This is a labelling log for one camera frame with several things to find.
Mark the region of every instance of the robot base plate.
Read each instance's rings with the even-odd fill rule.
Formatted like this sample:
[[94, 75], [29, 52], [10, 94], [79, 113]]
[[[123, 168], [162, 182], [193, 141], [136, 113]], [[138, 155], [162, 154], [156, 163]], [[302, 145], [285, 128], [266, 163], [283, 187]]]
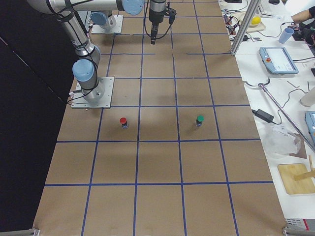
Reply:
[[[87, 108], [105, 108], [109, 109], [112, 101], [114, 77], [101, 77], [99, 82], [105, 87], [103, 97], [96, 104], [90, 104], [83, 97], [72, 101], [71, 107], [74, 109], [87, 109]], [[79, 83], [77, 84], [76, 90], [81, 90]], [[76, 93], [74, 98], [81, 97], [82, 93]]]
[[92, 34], [112, 34], [112, 33], [121, 33], [122, 27], [123, 27], [123, 16], [114, 16], [116, 19], [116, 25], [110, 29], [110, 31], [107, 31], [103, 28], [101, 28], [98, 25], [94, 25], [92, 28], [91, 33]]

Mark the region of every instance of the black curtain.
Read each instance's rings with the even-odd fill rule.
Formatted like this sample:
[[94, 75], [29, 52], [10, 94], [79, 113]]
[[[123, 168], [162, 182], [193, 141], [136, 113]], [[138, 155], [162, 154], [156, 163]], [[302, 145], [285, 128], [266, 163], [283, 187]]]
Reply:
[[32, 228], [77, 56], [55, 17], [25, 0], [0, 6], [0, 232], [6, 232]]

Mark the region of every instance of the tablet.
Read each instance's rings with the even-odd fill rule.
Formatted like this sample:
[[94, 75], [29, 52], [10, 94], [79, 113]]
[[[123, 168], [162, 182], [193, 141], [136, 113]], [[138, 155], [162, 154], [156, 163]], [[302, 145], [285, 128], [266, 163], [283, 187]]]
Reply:
[[260, 56], [272, 74], [297, 74], [299, 70], [285, 47], [261, 47]]

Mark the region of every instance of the wooden board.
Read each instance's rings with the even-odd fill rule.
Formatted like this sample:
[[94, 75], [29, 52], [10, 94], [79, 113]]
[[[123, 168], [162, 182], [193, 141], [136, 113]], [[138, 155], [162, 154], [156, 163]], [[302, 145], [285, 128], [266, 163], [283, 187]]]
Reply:
[[315, 186], [311, 178], [295, 181], [294, 176], [306, 173], [308, 170], [304, 164], [283, 164], [278, 165], [287, 194], [308, 194], [315, 193]]

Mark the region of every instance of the wooden stick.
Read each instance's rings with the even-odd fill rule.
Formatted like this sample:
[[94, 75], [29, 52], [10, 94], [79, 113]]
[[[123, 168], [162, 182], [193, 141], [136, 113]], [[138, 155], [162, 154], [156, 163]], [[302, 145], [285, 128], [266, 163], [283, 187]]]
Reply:
[[294, 180], [298, 181], [298, 180], [302, 180], [305, 178], [311, 178], [311, 177], [315, 177], [315, 171], [309, 171], [309, 172], [306, 172], [303, 174], [295, 175]]

